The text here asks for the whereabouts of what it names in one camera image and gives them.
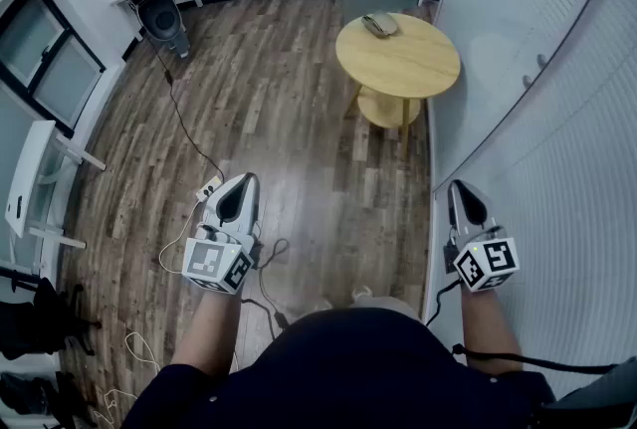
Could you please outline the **black office chair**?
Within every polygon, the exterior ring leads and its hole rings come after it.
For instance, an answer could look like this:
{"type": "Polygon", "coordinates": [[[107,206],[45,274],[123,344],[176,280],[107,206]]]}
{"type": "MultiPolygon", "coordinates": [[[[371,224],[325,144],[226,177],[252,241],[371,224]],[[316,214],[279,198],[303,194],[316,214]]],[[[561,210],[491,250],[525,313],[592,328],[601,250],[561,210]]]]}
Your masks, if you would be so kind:
{"type": "Polygon", "coordinates": [[[75,284],[68,297],[58,293],[50,280],[42,278],[36,287],[15,281],[14,286],[33,291],[32,302],[9,304],[0,302],[0,353],[7,360],[26,354],[53,354],[72,344],[74,338],[84,353],[95,351],[86,341],[92,327],[101,329],[99,321],[81,317],[81,297],[84,286],[75,284]]]}

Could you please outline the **person's right forearm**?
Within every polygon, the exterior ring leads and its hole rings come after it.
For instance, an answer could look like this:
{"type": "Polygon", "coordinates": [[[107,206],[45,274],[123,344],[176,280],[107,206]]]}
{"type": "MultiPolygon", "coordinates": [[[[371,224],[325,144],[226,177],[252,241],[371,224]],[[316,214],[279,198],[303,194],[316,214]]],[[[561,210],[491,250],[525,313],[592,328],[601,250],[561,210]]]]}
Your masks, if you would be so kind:
{"type": "Polygon", "coordinates": [[[464,347],[482,353],[522,354],[495,290],[461,287],[464,347]]]}

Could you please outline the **white slatted blinds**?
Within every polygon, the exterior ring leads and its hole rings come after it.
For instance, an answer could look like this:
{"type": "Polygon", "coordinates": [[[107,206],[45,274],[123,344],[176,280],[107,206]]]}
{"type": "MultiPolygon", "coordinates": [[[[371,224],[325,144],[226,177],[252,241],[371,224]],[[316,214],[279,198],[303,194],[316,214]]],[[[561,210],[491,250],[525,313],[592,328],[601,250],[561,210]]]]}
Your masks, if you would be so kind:
{"type": "Polygon", "coordinates": [[[462,339],[443,258],[458,179],[516,241],[498,295],[525,355],[637,356],[637,0],[441,0],[435,24],[462,69],[429,104],[433,332],[462,339]]]}

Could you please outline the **person's dark shirt torso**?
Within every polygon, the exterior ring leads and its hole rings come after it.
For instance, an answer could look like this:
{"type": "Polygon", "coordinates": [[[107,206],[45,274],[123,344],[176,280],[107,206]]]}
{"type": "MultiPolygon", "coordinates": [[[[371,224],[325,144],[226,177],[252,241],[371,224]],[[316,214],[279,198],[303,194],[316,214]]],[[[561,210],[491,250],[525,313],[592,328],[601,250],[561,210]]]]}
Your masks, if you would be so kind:
{"type": "Polygon", "coordinates": [[[121,429],[528,429],[543,375],[459,363],[421,322],[384,309],[304,317],[249,367],[163,368],[121,429]]]}

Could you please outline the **white tilted table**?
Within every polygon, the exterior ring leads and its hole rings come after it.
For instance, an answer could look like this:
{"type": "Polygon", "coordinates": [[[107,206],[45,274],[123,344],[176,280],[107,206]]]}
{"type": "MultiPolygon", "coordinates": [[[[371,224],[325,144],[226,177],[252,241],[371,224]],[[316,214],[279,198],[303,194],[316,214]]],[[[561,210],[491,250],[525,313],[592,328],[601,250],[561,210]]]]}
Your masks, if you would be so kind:
{"type": "Polygon", "coordinates": [[[56,148],[77,165],[85,161],[100,171],[106,170],[102,161],[63,136],[53,120],[35,120],[31,124],[17,161],[5,210],[5,220],[9,225],[9,257],[14,266],[18,265],[15,255],[16,239],[22,239],[26,235],[60,246],[80,250],[87,248],[86,242],[66,236],[62,228],[50,225],[45,220],[28,218],[29,205],[36,187],[56,184],[62,177],[62,168],[50,175],[40,173],[49,146],[56,148]]]}

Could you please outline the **person's left forearm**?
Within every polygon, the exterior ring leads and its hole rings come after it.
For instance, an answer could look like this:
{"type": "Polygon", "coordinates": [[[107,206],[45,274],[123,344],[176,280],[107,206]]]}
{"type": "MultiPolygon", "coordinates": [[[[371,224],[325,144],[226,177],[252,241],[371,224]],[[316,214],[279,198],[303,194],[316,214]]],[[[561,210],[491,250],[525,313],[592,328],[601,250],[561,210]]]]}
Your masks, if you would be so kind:
{"type": "Polygon", "coordinates": [[[212,378],[226,377],[232,365],[241,295],[205,291],[171,364],[192,366],[212,378]]]}

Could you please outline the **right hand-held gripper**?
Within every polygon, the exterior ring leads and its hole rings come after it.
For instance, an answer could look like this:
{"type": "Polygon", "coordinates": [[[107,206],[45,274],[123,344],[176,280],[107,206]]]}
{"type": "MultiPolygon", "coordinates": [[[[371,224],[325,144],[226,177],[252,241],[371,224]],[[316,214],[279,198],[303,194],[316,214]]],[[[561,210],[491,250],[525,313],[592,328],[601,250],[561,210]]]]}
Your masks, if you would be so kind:
{"type": "Polygon", "coordinates": [[[476,186],[453,180],[447,189],[449,221],[459,235],[483,230],[457,252],[451,265],[470,292],[492,290],[520,270],[516,243],[496,225],[491,201],[476,186]]]}

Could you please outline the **white power strip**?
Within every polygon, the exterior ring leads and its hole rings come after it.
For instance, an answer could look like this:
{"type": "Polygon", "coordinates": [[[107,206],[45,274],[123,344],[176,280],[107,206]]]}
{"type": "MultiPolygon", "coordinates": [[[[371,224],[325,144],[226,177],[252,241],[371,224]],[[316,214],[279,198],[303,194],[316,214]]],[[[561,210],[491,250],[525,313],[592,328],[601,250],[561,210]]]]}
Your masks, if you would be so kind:
{"type": "Polygon", "coordinates": [[[222,180],[218,176],[214,176],[196,192],[197,200],[205,202],[222,184],[222,180]]]}

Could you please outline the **round wooden side table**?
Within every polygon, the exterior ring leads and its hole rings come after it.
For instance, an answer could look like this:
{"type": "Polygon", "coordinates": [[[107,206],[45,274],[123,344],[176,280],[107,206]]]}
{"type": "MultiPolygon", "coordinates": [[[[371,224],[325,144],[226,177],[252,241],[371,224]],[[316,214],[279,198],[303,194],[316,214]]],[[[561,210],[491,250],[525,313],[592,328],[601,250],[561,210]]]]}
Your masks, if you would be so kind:
{"type": "Polygon", "coordinates": [[[409,126],[422,103],[451,89],[461,59],[451,40],[433,25],[410,15],[390,13],[393,34],[374,36],[361,17],[338,33],[336,58],[355,82],[346,113],[358,108],[372,124],[401,131],[406,156],[409,126]]]}

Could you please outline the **black waist bag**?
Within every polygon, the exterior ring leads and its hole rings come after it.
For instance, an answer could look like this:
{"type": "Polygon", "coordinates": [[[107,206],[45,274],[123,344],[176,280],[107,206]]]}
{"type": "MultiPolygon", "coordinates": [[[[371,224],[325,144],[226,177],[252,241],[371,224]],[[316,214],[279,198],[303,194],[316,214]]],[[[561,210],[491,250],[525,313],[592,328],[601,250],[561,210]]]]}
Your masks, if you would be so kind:
{"type": "Polygon", "coordinates": [[[637,357],[536,414],[537,429],[637,429],[637,357]]]}

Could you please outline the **black framed window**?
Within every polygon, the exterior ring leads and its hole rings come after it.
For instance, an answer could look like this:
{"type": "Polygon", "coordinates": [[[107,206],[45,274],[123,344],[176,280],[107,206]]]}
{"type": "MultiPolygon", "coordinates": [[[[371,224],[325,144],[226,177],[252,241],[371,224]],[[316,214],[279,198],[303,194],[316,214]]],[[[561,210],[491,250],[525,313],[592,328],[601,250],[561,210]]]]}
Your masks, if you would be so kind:
{"type": "Polygon", "coordinates": [[[54,0],[14,0],[0,14],[0,82],[65,137],[105,70],[54,0]]]}

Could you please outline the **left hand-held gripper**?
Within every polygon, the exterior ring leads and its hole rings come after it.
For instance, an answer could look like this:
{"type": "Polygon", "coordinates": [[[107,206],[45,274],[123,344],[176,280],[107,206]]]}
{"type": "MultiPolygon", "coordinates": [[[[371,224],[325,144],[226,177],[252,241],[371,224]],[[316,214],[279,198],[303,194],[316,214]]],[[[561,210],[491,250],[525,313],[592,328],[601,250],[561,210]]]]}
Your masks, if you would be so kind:
{"type": "Polygon", "coordinates": [[[223,183],[206,201],[204,220],[209,223],[199,222],[195,236],[186,240],[181,274],[202,289],[238,294],[260,260],[262,244],[255,234],[259,201],[256,174],[223,183]]]}

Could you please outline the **person's light trouser leg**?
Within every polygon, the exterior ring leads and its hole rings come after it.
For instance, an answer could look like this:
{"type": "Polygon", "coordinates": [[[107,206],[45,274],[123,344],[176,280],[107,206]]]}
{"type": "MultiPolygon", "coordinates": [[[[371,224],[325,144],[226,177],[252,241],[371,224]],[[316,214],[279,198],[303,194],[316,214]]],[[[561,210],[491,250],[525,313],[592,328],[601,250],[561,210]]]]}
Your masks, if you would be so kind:
{"type": "Polygon", "coordinates": [[[417,312],[405,302],[392,297],[376,297],[362,294],[353,300],[351,309],[383,309],[394,311],[420,322],[417,312]]]}

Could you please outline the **black bag pile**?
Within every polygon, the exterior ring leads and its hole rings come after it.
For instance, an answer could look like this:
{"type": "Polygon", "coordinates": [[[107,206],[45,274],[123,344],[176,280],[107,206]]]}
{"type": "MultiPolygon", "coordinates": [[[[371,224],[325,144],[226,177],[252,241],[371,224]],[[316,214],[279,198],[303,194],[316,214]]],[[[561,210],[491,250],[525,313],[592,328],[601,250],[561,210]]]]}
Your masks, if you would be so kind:
{"type": "Polygon", "coordinates": [[[89,408],[96,404],[87,401],[75,376],[57,371],[55,381],[50,378],[0,373],[0,400],[18,415],[43,415],[56,419],[53,427],[44,429],[96,429],[89,408]]]}

